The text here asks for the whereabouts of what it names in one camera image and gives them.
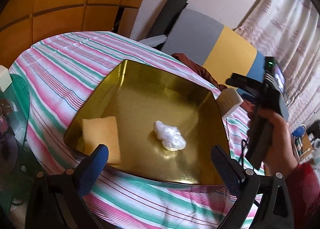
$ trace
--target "blue mesh pad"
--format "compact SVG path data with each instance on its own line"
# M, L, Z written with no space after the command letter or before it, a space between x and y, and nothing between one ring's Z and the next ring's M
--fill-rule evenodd
M265 57L257 51L256 58L254 59L252 66L250 67L247 77L250 77L252 79L255 79L259 82L263 82L263 75L264 75L264 61ZM238 88L237 92L242 95L242 94L247 94L246 91Z
M240 179L234 171L229 161L233 161L229 156L225 154L223 149L219 149L218 146L214 146L211 150L211 161L217 169L221 179L226 185L229 193L233 196L240 196Z
M101 171L108 161L108 147L100 144L90 157L81 161L76 168L76 187L80 197L90 193Z

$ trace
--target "table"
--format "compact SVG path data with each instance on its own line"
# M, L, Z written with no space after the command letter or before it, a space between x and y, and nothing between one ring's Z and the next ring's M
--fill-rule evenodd
M220 94L171 56L111 32L65 33L39 41L9 71L30 84L27 141L47 173L60 174L79 163L63 135L95 87L124 59L179 75L211 90L215 98ZM248 120L239 107L224 121L235 159L247 139ZM244 166L251 168L246 160ZM217 227L236 199L226 188L209 194L182 192L103 172L84 200L92 212L122 228L188 229ZM256 210L253 206L243 228L250 226Z

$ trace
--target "tray rim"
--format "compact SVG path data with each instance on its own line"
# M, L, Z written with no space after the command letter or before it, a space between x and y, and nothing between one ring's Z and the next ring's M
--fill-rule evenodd
M83 105L90 99L90 97L91 97L92 94L95 92L95 90L102 84L102 82L105 80L105 78L106 78L108 75L111 74L112 71L114 71L114 70L115 70L117 67L119 67L121 64L127 65L127 62L134 62L134 63L141 64L141 65L145 65L145 66L148 66L148 67L153 67L153 68L156 68L156 69L158 69L158 70L160 70L160 71L167 72L167 73L169 73L169 74L171 74L171 75L177 76L178 78L182 78L182 79L184 79L184 80L186 80L186 81L188 81L188 82L191 82L191 83L193 83L194 85L197 85L197 86L201 87L202 89L206 89L206 90L211 94L211 96L213 97L214 101L216 102L216 99L214 98L212 91L209 90L209 89L207 89L206 87L203 87L203 86L201 86L201 85L199 85L199 84L197 84L197 83L195 83L195 82L192 82L192 81L190 81L190 80L188 80L188 79L185 79L185 78L183 78L183 77L181 77L181 76L179 76L179 75L177 75L177 74L171 73L171 72L166 71L166 70L162 70L162 69L157 68L157 67L155 67L155 66L148 65L148 64L144 64L144 63L141 63L141 62L138 62L138 61L135 61L135 60L131 60L131 59L124 59L124 60L122 60L113 70L111 70L111 71L100 81L100 83L99 83L99 84L96 86L96 88L92 91L92 93L90 94L90 96L85 100L85 102L83 103ZM65 142L65 136L66 136L66 134L68 133L68 131L69 131L70 127L71 127L71 124L72 124L73 121L75 120L75 118L76 118L76 116L78 115L78 113L79 113L79 111L81 110L81 108L77 111L76 115L73 117L70 125L68 126L65 134L63 135L63 142L66 144L66 146L67 146L68 148L70 148L71 150L79 153L81 156L85 156L85 157L87 158L87 157L88 157L87 155L85 155L84 153L82 153L82 152L78 151L77 149L71 147L70 145L68 145L68 144ZM219 116L220 116L220 118L221 118L222 125L223 125L223 127L224 127L221 113L220 113L219 111L218 111L218 113L219 113ZM225 135L225 137L226 137L226 142L227 142L227 144L228 144L228 149L229 149L229 151L226 152L226 154L228 154L228 155L231 157L230 147L229 147L229 140L228 140L228 137L227 137L227 134L226 134L225 129L224 129L224 135ZM108 163L106 163L106 166L108 166L109 168L112 168L112 169L116 170L117 172L122 172L122 173L128 174L128 175L130 175L130 176L135 176L135 177L139 177L139 178L142 178L142 179L145 179L145 180L155 181L155 182L159 182L159 183L175 184L175 185L190 186L190 187L193 187L193 186L194 186L194 187L199 187L199 186L204 186L204 187L217 187L217 186L220 186L220 185L207 185L207 184L187 184L187 183L181 183L181 182L172 182L172 181L163 181L163 180L159 180L159 179L151 179L151 178L147 178L147 177L144 177L144 176L141 176L141 175L133 174L133 173L131 173L131 172L127 172L127 171L120 170L120 169L118 169L117 167L112 166L112 165L110 165L110 164L108 164Z

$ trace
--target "yellow cushion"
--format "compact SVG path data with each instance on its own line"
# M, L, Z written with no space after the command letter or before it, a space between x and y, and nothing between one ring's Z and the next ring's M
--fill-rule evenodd
M83 153L87 156L95 150L99 144L105 144L109 149L109 164L120 164L120 148L116 117L83 119Z
M233 72L246 76L256 54L257 50L249 42L224 26L203 67L218 84L224 84Z

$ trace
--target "white sponge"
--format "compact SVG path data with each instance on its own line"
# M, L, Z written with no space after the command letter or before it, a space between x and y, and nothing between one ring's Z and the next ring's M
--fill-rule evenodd
M241 96L233 88L223 89L216 100L222 119L227 118L243 103Z
M4 92L11 83L12 80L8 69L0 65L0 90Z

